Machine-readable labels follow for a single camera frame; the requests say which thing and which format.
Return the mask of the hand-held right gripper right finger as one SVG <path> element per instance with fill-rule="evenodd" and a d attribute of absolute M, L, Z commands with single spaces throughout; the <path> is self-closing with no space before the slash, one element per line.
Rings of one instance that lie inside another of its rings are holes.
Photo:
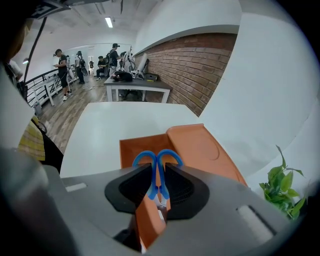
<path fill-rule="evenodd" d="M 299 225 L 240 182 L 192 167 L 167 167 L 204 182 L 209 197 L 193 218 L 169 220 L 149 256 L 272 256 Z"/>

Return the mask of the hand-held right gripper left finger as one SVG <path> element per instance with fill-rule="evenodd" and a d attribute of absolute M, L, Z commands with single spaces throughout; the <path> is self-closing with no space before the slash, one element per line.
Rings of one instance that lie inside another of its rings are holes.
<path fill-rule="evenodd" d="M 135 211 L 152 179 L 150 164 L 61 178 L 43 167 L 42 231 L 58 256 L 138 256 Z"/>

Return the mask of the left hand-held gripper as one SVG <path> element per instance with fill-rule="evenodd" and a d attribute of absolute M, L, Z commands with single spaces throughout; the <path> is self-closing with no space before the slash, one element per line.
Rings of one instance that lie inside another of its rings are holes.
<path fill-rule="evenodd" d="M 42 0 L 31 15 L 32 19 L 42 19 L 52 14 L 70 10 L 70 6 L 62 0 Z"/>

